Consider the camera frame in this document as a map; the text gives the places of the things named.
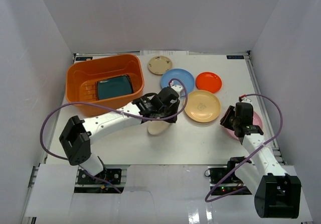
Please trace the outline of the cream round plate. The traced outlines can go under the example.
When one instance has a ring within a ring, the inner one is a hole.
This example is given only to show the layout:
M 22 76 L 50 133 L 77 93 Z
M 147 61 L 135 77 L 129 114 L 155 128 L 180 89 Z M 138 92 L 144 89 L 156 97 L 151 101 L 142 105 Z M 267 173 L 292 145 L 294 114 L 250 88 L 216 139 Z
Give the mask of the cream round plate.
M 152 121 L 148 124 L 147 131 L 150 135 L 159 135 L 169 128 L 171 123 L 166 121 Z

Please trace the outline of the pink round plate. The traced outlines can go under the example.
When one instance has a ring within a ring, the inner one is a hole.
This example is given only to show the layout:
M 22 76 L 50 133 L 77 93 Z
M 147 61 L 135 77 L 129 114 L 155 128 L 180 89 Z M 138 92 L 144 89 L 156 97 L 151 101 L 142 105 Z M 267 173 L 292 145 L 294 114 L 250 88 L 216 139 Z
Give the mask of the pink round plate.
M 260 116 L 254 111 L 253 112 L 253 125 L 259 126 L 261 129 L 263 129 L 263 122 L 260 118 Z M 238 141 L 239 139 L 235 136 L 234 131 L 230 129 L 225 129 L 225 132 L 228 133 L 228 135 Z

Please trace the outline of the yellow round plate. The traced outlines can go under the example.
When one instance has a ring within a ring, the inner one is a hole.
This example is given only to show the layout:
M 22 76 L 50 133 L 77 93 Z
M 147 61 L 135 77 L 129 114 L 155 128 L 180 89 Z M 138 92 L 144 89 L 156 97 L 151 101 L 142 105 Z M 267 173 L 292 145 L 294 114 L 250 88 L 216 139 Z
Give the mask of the yellow round plate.
M 221 113 L 219 99 L 211 92 L 195 90 L 188 94 L 185 114 L 199 123 L 209 123 L 217 119 Z

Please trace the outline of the blue round plate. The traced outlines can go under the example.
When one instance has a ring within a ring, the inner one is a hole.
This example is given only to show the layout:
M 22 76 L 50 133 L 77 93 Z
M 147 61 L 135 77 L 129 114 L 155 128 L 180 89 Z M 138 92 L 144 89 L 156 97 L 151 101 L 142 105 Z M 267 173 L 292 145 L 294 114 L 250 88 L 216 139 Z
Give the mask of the blue round plate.
M 194 77 L 189 71 L 180 68 L 171 69 L 162 75 L 160 80 L 161 88 L 169 86 L 169 81 L 173 78 L 179 79 L 184 84 L 187 93 L 193 91 L 195 87 Z

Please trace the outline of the teal square plate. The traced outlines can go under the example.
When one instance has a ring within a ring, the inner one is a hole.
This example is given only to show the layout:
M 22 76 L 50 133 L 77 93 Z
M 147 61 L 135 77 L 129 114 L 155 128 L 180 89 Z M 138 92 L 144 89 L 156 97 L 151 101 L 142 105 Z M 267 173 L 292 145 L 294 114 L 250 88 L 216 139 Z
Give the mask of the teal square plate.
M 98 100 L 120 97 L 133 93 L 129 75 L 120 75 L 97 82 Z

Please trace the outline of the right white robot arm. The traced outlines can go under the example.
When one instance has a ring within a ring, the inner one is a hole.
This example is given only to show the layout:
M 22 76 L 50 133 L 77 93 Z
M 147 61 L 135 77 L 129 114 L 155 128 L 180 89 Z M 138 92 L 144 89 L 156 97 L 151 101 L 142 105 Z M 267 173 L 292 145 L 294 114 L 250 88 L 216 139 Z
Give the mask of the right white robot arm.
M 249 160 L 227 169 L 227 179 L 242 182 L 254 195 L 254 206 L 261 218 L 298 218 L 301 181 L 290 175 L 265 143 L 262 129 L 253 124 L 253 106 L 238 102 L 229 106 L 220 124 L 234 132 L 249 153 Z

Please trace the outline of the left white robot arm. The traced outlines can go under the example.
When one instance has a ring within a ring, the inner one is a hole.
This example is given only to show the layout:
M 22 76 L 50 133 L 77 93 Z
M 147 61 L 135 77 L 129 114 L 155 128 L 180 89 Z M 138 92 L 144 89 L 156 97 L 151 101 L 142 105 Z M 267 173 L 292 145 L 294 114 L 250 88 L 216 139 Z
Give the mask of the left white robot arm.
M 145 94 L 116 111 L 82 120 L 78 116 L 69 118 L 59 137 L 69 164 L 80 166 L 94 183 L 103 182 L 105 167 L 91 152 L 91 144 L 106 135 L 147 121 L 175 123 L 182 91 L 180 85 L 168 86 L 158 94 Z

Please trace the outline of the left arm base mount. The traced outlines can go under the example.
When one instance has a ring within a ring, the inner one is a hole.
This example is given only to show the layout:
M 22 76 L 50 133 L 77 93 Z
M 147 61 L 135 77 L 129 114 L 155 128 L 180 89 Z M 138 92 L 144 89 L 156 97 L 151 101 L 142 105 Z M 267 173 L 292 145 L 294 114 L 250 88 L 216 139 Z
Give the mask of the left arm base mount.
M 87 175 L 79 169 L 74 187 L 74 193 L 87 194 L 121 194 L 125 182 L 122 181 L 122 169 L 109 168 L 97 174 L 96 178 Z

